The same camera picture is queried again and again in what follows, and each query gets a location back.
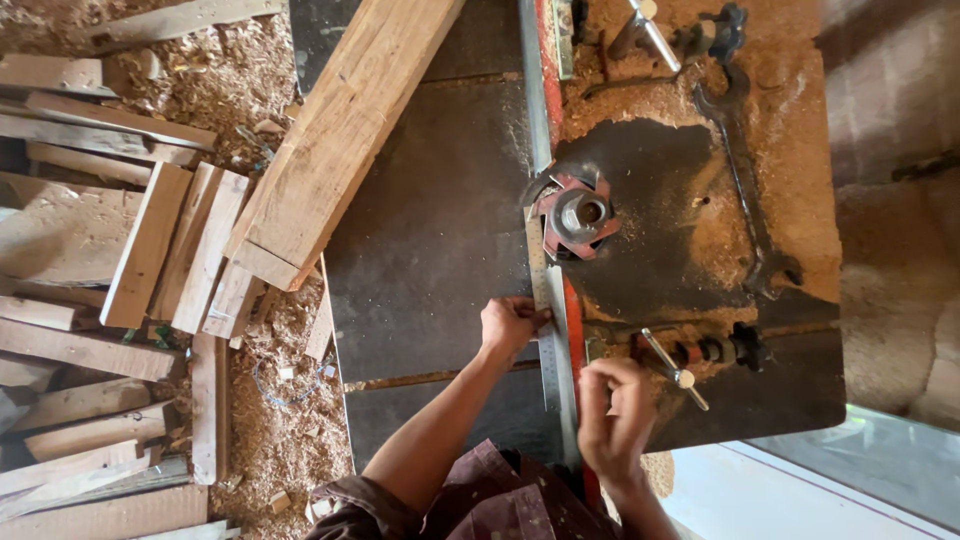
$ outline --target dusty surface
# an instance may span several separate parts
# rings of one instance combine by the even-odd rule
[[[718,12],[723,2],[697,0],[660,3],[655,20],[669,35],[689,26],[699,12]],[[775,243],[796,257],[804,268],[807,293],[839,301],[840,242],[834,225],[830,181],[827,110],[820,53],[812,38],[819,31],[817,3],[790,5],[774,0],[744,0],[750,11],[747,44],[734,56],[753,81],[745,105],[745,130],[755,159],[761,203]],[[630,13],[629,3],[614,0],[590,3],[588,35],[595,42],[612,42]],[[749,262],[749,242],[743,233],[742,212],[730,189],[729,166],[715,127],[693,107],[690,95],[700,80],[715,93],[726,80],[712,59],[700,58],[673,83],[646,84],[604,90],[585,100],[582,92],[604,80],[597,47],[578,45],[573,81],[564,88],[564,139],[584,135],[597,123],[645,116],[668,126],[705,125],[714,130],[714,158],[691,179],[692,198],[702,205],[691,212],[695,231],[689,246],[691,259],[714,276],[721,286],[737,286]],[[635,50],[622,61],[606,60],[610,80],[636,76],[662,77],[662,62]]]

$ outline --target wooden plank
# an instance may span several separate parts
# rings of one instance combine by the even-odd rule
[[[197,333],[204,323],[210,297],[226,260],[221,255],[230,229],[236,223],[250,185],[247,177],[225,172],[213,197],[197,255],[187,274],[180,302],[170,323],[175,329]]]
[[[137,379],[118,379],[37,396],[36,405],[10,428],[33,430],[113,414],[150,404],[150,389]]]
[[[79,473],[104,469],[143,457],[143,445],[136,440],[119,442],[79,454],[0,474],[0,496],[30,489]]]
[[[213,485],[227,477],[230,412],[227,341],[205,333],[193,338],[193,479]]]
[[[250,321],[253,301],[264,292],[262,280],[236,264],[228,264],[206,312],[204,333],[224,339],[242,334]]]
[[[21,199],[0,221],[0,274],[46,284],[110,283],[143,195],[0,172]]]
[[[150,536],[139,536],[131,540],[228,540],[236,538],[241,533],[241,528],[229,528],[228,521],[223,520]]]
[[[109,418],[47,431],[27,437],[24,443],[30,454],[38,462],[43,462],[130,439],[146,442],[167,434],[177,423],[173,402],[167,401]]]
[[[127,540],[206,523],[207,487],[185,485],[40,512],[0,524],[5,540]]]
[[[143,324],[191,176],[169,163],[154,167],[100,312],[104,326],[140,328]]]
[[[92,307],[103,307],[107,300],[107,292],[89,287],[71,287],[59,285],[44,285],[42,283],[11,281],[12,292],[21,298],[32,298],[52,302],[70,302]]]
[[[326,350],[333,337],[333,306],[330,305],[330,285],[326,280],[326,264],[323,256],[320,257],[320,262],[324,275],[324,297],[320,300],[320,308],[317,309],[317,315],[313,319],[310,337],[307,338],[306,349],[303,351],[317,360],[323,360],[326,357]]]
[[[0,115],[0,135],[107,154],[147,153],[141,135]]]
[[[360,4],[224,255],[281,289],[300,287],[462,6]]]
[[[186,36],[214,24],[279,13],[285,4],[283,0],[196,0],[93,26],[84,29],[83,36],[103,53]]]
[[[80,304],[48,304],[38,300],[0,296],[0,317],[63,331],[100,327],[97,309]]]
[[[97,59],[8,53],[0,61],[0,85],[117,97],[113,90],[104,86],[103,63]]]
[[[118,463],[107,468],[87,471],[45,483],[34,489],[9,495],[0,500],[0,522],[17,516],[36,512],[56,503],[76,497],[87,491],[109,485],[117,480],[131,477],[160,462],[162,448],[154,446],[144,451],[144,456],[132,461]]]
[[[144,141],[143,135],[72,126],[33,118],[0,115],[0,135],[136,160],[168,162],[180,166],[192,166],[197,157],[197,150],[161,142],[150,141],[148,144]]]
[[[75,171],[95,174],[100,178],[122,180],[134,185],[146,185],[153,172],[150,167],[112,160],[86,152],[78,152],[42,142],[27,142],[27,158],[52,163]]]
[[[182,354],[123,345],[90,333],[73,333],[0,319],[0,351],[40,356],[143,380],[176,377]]]
[[[24,448],[24,452],[30,455],[26,448]],[[138,493],[184,485],[189,483],[190,478],[190,472],[187,470],[186,465],[186,455],[167,454],[156,467],[151,467],[132,477],[87,491],[82,495],[72,497],[49,507],[57,508],[73,504],[94,503],[106,499],[116,499],[117,497],[128,497]]]
[[[213,152],[217,134],[125,110],[111,109],[45,92],[27,98],[27,109],[65,122],[92,124],[108,130],[140,134],[151,140]]]
[[[170,251],[163,263],[163,271],[160,273],[154,298],[150,309],[147,310],[151,319],[169,321],[177,311],[186,277],[197,255],[200,237],[204,233],[206,217],[210,214],[210,206],[213,204],[213,197],[217,194],[217,187],[224,177],[224,172],[224,169],[209,163],[197,165],[197,172],[193,175],[183,212],[180,213],[174,241],[170,244]]]
[[[0,385],[28,386],[35,392],[46,392],[50,379],[60,364],[0,351]]]

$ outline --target metal rod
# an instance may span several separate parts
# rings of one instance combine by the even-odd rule
[[[675,382],[678,386],[680,386],[680,388],[684,388],[687,393],[690,394],[690,397],[693,398],[693,403],[697,404],[697,406],[702,410],[710,410],[710,405],[707,403],[707,400],[705,400],[704,397],[700,395],[700,392],[693,387],[693,382],[691,382],[689,386],[680,383],[681,373],[690,372],[685,369],[682,370],[677,366],[677,362],[673,361],[673,358],[671,358],[670,355],[663,349],[659,341],[657,341],[657,339],[654,337],[654,333],[651,332],[650,329],[643,329],[640,332],[643,333],[643,337],[645,337],[647,342],[650,343],[650,346],[654,348],[654,352],[657,353],[657,356],[659,356],[660,359],[663,360],[663,363],[665,363],[669,368],[669,375],[664,374],[662,371],[660,371],[660,374],[664,375],[668,380]]]

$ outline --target steel ruler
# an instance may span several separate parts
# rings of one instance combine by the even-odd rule
[[[534,305],[537,309],[553,309],[553,320],[538,331],[543,405],[547,412],[554,412],[559,416],[564,464],[571,471],[576,471],[580,466],[580,452],[577,449],[577,404],[573,391],[573,367],[570,364],[570,346],[566,335],[564,274],[560,266],[547,266],[540,217],[534,216],[527,220],[529,211],[529,207],[523,209]]]

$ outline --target concrete floor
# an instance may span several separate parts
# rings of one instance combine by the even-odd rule
[[[960,171],[846,185],[836,208],[848,399],[958,430]]]

